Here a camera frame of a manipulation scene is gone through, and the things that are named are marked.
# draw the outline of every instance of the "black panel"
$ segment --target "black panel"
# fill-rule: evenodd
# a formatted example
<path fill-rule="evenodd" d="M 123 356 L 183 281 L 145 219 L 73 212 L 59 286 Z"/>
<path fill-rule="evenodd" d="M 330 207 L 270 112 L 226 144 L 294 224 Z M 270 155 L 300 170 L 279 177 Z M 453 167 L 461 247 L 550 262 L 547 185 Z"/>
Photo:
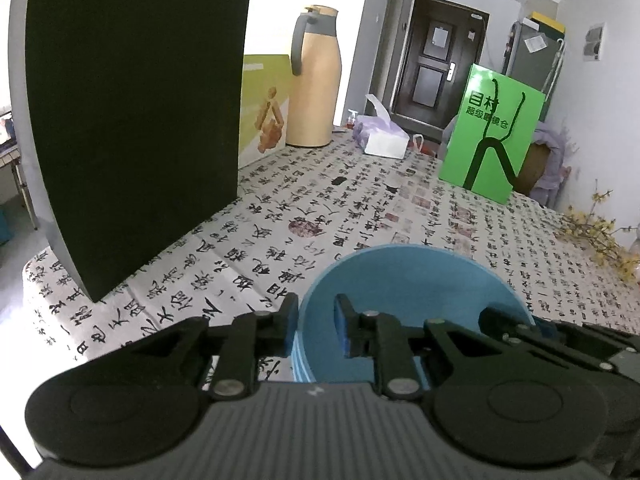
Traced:
<path fill-rule="evenodd" d="M 414 101 L 425 106 L 435 106 L 441 81 L 442 72 L 428 66 L 419 67 L 418 79 L 415 82 Z"/>
<path fill-rule="evenodd" d="M 28 1 L 37 157 L 68 267 L 92 300 L 235 199 L 247 9 Z"/>

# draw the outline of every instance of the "metal screw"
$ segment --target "metal screw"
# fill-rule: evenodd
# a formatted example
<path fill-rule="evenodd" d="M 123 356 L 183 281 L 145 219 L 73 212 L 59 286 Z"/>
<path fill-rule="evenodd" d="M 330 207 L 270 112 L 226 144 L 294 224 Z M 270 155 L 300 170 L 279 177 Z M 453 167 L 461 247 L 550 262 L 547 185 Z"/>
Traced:
<path fill-rule="evenodd" d="M 236 379 L 222 379 L 213 387 L 213 392 L 223 397 L 233 397 L 244 391 L 244 384 Z"/>
<path fill-rule="evenodd" d="M 386 387 L 396 395 L 411 395 L 420 389 L 420 384 L 413 379 L 391 379 Z"/>

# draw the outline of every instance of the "blue bowl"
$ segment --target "blue bowl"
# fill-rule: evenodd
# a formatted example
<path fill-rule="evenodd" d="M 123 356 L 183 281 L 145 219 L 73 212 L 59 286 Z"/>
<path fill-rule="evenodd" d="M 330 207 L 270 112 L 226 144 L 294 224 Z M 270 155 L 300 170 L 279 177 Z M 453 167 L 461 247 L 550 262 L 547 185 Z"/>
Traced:
<path fill-rule="evenodd" d="M 378 246 L 342 258 L 308 290 L 291 354 L 299 382 L 374 379 L 371 359 L 342 354 L 334 326 L 339 293 L 349 297 L 356 312 L 386 312 L 405 326 L 420 327 L 425 319 L 440 317 L 479 333 L 478 316 L 490 303 L 534 324 L 509 286 L 474 261 L 420 245 Z"/>

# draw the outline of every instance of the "gray refrigerator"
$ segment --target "gray refrigerator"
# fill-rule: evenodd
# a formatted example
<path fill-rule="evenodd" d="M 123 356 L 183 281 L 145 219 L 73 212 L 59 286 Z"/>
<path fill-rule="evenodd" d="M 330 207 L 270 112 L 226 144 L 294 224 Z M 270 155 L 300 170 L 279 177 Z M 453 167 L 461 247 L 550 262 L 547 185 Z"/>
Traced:
<path fill-rule="evenodd" d="M 516 22 L 511 27 L 510 41 L 504 55 L 502 73 L 550 95 L 540 113 L 544 121 L 553 95 L 552 82 L 561 60 L 562 41 L 549 38 L 544 32 Z"/>

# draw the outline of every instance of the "green shopping bag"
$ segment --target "green shopping bag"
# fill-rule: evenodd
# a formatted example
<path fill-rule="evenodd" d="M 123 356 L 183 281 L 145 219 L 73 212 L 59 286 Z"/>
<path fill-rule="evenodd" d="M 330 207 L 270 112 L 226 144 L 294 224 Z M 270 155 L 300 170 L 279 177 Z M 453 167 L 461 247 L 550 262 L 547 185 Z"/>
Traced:
<path fill-rule="evenodd" d="M 473 65 L 439 178 L 506 203 L 544 100 L 530 86 Z"/>

